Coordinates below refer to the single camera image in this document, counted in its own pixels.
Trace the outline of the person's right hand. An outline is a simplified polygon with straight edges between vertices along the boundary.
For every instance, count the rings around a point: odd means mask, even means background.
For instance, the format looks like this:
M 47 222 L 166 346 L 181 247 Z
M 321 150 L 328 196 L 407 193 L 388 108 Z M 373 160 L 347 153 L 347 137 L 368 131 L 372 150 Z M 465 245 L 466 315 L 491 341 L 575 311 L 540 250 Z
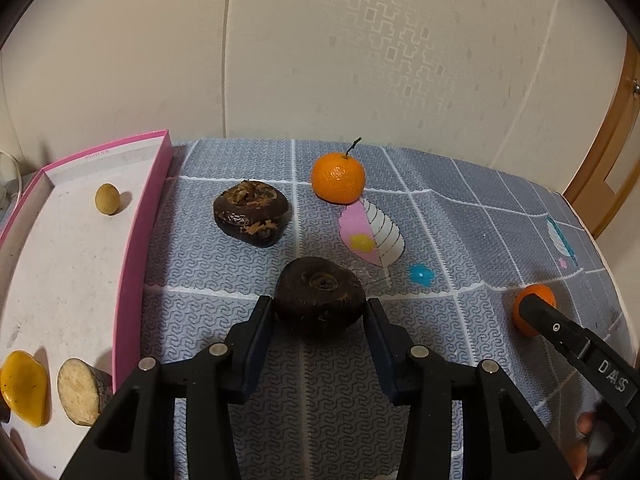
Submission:
M 573 474 L 577 479 L 600 479 L 600 474 L 586 474 L 588 462 L 588 445 L 586 443 L 586 437 L 590 434 L 593 426 L 593 412 L 585 412 L 579 415 L 576 422 L 576 428 L 578 434 L 580 434 L 580 438 L 570 448 L 566 456 L 567 463 L 570 464 L 570 469 L 573 471 Z

